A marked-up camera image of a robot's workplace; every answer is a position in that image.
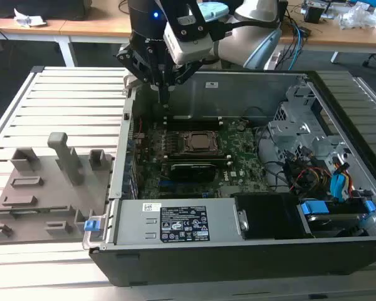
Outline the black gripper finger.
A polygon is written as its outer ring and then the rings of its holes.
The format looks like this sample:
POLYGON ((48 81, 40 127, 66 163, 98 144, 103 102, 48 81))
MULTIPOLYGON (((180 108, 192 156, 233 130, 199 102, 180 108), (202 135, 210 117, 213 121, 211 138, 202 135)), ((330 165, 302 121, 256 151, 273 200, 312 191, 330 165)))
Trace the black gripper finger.
POLYGON ((202 61, 186 63, 181 67, 173 61, 168 61, 164 66, 164 105, 168 105, 170 92, 169 88, 185 83, 203 65, 202 61))
POLYGON ((132 75, 143 83, 154 86, 158 91, 159 102, 164 104, 164 80, 159 67, 159 60, 155 49, 144 50, 143 58, 133 49, 119 51, 115 57, 132 75))

